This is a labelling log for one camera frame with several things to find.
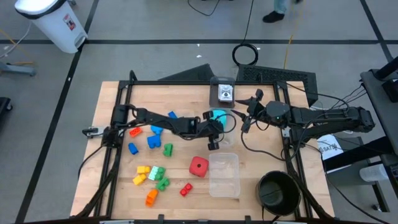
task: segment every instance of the jeans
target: jeans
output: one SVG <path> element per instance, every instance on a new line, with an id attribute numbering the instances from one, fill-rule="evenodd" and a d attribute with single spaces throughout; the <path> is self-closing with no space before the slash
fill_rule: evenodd
<path id="1" fill-rule="evenodd" d="M 287 0 L 274 0 L 274 10 L 279 14 L 285 14 Z"/>

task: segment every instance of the gray floor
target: gray floor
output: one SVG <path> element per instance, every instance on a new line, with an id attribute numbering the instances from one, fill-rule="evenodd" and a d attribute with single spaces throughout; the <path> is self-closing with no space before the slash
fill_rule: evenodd
<path id="1" fill-rule="evenodd" d="M 75 14 L 84 25 L 94 0 L 77 0 Z M 354 0 L 305 0 L 275 24 L 261 18 L 272 10 L 273 1 L 254 0 L 248 39 L 289 39 L 297 20 L 294 39 L 302 40 L 377 40 L 364 9 Z M 395 0 L 367 0 L 367 4 L 386 40 L 397 40 Z M 215 1 L 192 0 L 200 10 L 210 11 Z M 18 39 L 28 21 L 13 9 L 14 1 L 0 2 L 0 29 Z M 304 8 L 303 19 L 300 12 Z M 172 39 L 241 39 L 244 36 L 250 3 L 245 0 L 221 1 L 211 17 L 190 9 L 186 1 L 173 0 L 99 0 L 89 38 L 93 40 L 172 40 Z M 28 40 L 45 40 L 32 26 Z M 182 70 L 209 63 L 218 76 L 236 77 L 238 68 L 231 59 L 234 44 L 86 44 L 63 107 L 27 222 L 66 218 L 72 205 L 77 170 L 86 146 L 81 130 L 93 119 L 101 82 L 126 79 L 133 69 L 139 80 L 157 80 Z M 0 96 L 12 98 L 14 110 L 0 129 L 0 223 L 16 219 L 30 177 L 49 130 L 55 107 L 65 83 L 73 55 L 62 53 L 52 44 L 22 44 L 34 59 L 36 77 L 0 75 Z M 285 44 L 256 44 L 257 65 L 282 68 Z M 388 45 L 393 57 L 398 45 Z M 249 62 L 252 53 L 241 49 L 238 60 Z M 21 51 L 14 51 L 2 62 L 27 61 Z M 317 74 L 318 91 L 343 97 L 359 86 L 359 73 L 379 68 L 387 62 L 379 44 L 315 45 L 293 44 L 289 47 L 287 68 Z M 320 98 L 323 107 L 334 104 Z M 351 105 L 374 111 L 367 96 Z M 369 134 L 360 134 L 365 142 L 383 136 L 378 124 Z M 373 215 L 393 222 L 398 206 L 391 213 L 371 210 L 376 203 L 370 186 L 347 186 L 336 183 L 358 206 Z M 387 183 L 392 203 L 396 197 Z M 344 220 L 372 222 L 341 198 L 330 187 L 337 217 Z"/>

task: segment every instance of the blue block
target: blue block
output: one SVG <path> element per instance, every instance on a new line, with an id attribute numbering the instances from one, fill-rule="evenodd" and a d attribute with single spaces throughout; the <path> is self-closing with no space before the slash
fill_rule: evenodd
<path id="1" fill-rule="evenodd" d="M 150 126 L 150 129 L 156 134 L 156 135 L 160 135 L 162 134 L 163 128 L 157 127 L 157 126 Z"/>
<path id="2" fill-rule="evenodd" d="M 155 147 L 160 147 L 162 145 L 161 141 L 160 141 L 160 135 L 155 135 L 155 136 L 151 136 L 148 137 L 148 146 L 153 149 Z"/>
<path id="3" fill-rule="evenodd" d="M 131 154 L 133 154 L 133 155 L 138 153 L 138 149 L 137 149 L 136 145 L 134 145 L 134 143 L 132 143 L 132 142 L 129 143 L 129 150 L 130 150 Z"/>
<path id="4" fill-rule="evenodd" d="M 171 111 L 171 112 L 169 113 L 169 117 L 171 117 L 171 118 L 177 118 L 177 115 L 175 115 L 174 111 Z"/>
<path id="5" fill-rule="evenodd" d="M 213 116 L 210 119 L 216 119 L 218 116 L 226 114 L 225 111 L 223 110 L 213 110 Z M 221 116 L 217 119 L 217 121 L 221 122 L 223 124 L 223 128 L 226 126 L 226 115 Z"/>

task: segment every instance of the trash can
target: trash can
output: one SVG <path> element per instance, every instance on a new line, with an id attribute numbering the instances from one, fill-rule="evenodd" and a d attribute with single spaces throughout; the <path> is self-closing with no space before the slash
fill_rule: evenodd
<path id="1" fill-rule="evenodd" d="M 88 37 L 67 0 L 18 0 L 15 9 L 63 52 L 76 53 Z"/>

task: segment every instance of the person's shoe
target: person's shoe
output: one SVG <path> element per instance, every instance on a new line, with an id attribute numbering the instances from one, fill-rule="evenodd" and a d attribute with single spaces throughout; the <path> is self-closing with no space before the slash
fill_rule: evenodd
<path id="1" fill-rule="evenodd" d="M 266 22 L 266 23 L 273 23 L 273 22 L 282 20 L 284 17 L 285 17 L 285 14 L 279 14 L 278 12 L 273 11 L 272 13 L 264 16 L 262 18 L 262 21 Z"/>

